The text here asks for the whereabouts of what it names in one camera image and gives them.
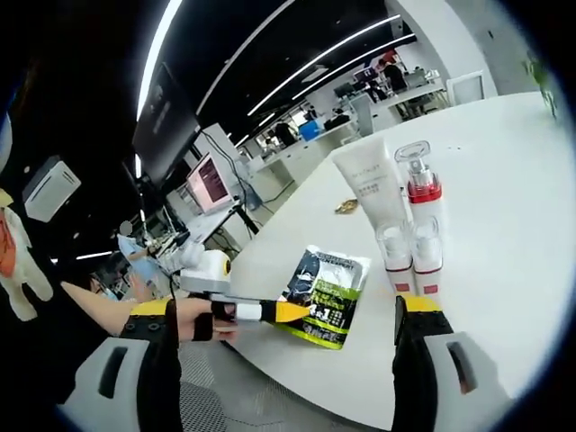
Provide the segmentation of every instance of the white cosmetic tube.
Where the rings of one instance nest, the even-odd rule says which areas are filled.
[[[370,220],[374,231],[384,223],[407,219],[396,163],[382,138],[374,138],[332,157]]]

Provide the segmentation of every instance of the cosmetic bottle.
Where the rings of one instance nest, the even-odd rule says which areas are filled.
[[[376,231],[376,240],[394,292],[416,295],[412,254],[404,227],[383,224]]]
[[[414,220],[411,236],[416,293],[437,300],[444,258],[436,218]]]
[[[361,146],[338,152],[332,160],[354,192],[374,232],[383,223],[403,223],[407,219],[398,167],[382,138],[375,137]]]
[[[399,164],[408,165],[406,190],[414,222],[425,221],[433,216],[443,237],[446,234],[446,216],[442,184],[438,174],[430,169],[429,154],[430,144],[418,141],[399,148],[394,158]]]

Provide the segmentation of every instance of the red and white bottle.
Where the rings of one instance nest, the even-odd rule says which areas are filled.
[[[408,164],[409,181],[407,196],[414,222],[436,218],[440,235],[446,234],[446,216],[442,184],[438,174],[430,170],[425,158],[430,154],[430,144],[418,141],[396,150],[394,158],[398,163]]]
[[[376,240],[394,292],[416,295],[412,254],[405,230],[398,225],[381,225],[376,231]]]
[[[444,257],[435,217],[414,221],[411,243],[417,295],[438,300]]]

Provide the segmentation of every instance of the white device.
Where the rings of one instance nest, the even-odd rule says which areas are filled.
[[[190,293],[230,293],[230,259],[221,250],[188,242],[179,257],[180,287]]]
[[[210,153],[188,176],[186,186],[205,214],[217,212],[233,200]]]
[[[26,213],[49,222],[82,183],[58,156],[51,156],[24,188]]]

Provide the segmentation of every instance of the office desk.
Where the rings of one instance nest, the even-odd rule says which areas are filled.
[[[397,124],[402,123],[402,118],[395,106],[404,104],[405,102],[421,97],[430,95],[435,92],[444,90],[444,84],[441,79],[436,79],[433,83],[428,83],[421,87],[411,88],[393,97],[389,97],[385,101],[381,101],[372,105],[373,126],[375,131],[381,131]]]
[[[343,139],[354,136],[355,134],[356,122],[350,120],[334,129],[327,130],[308,142],[316,142],[321,146],[324,146],[326,150],[332,151],[342,146]]]
[[[352,122],[349,121],[311,141],[298,141],[267,159],[257,173],[253,173],[250,177],[258,194],[268,196],[274,192],[277,193],[278,187],[285,187],[291,181],[298,186],[304,183],[330,152],[340,146],[341,135],[344,133],[349,136],[350,133],[345,131],[348,131],[351,124]],[[276,182],[263,184],[271,176],[275,177]]]
[[[539,93],[435,112],[346,149],[374,137],[385,140],[391,154],[429,140],[449,219],[440,291],[445,315],[454,331],[468,332],[492,358],[503,388],[518,398],[546,365],[572,304],[576,173],[570,139]],[[365,214],[334,214],[352,197],[325,160],[242,251],[231,273],[234,293],[275,299],[309,244],[370,257],[344,348],[321,348],[264,324],[240,334],[234,347],[307,401],[390,429],[394,297]]]

